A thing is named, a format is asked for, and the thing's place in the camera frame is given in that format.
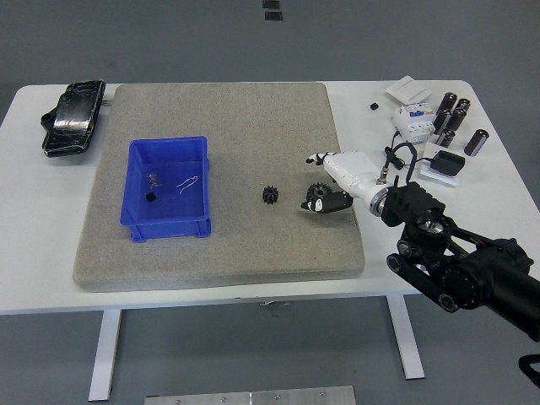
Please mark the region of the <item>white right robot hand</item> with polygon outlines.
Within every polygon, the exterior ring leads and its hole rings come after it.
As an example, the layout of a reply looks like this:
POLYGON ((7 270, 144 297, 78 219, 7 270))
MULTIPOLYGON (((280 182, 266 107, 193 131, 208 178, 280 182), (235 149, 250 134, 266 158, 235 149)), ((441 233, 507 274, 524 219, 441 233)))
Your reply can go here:
POLYGON ((350 208, 355 200, 360 200, 370 213, 381 216, 388 185, 377 183, 377 168, 364 153, 317 153, 307 158, 306 163, 321 165, 341 191, 335 192, 323 183, 312 184, 301 208, 316 213, 334 213, 350 208))

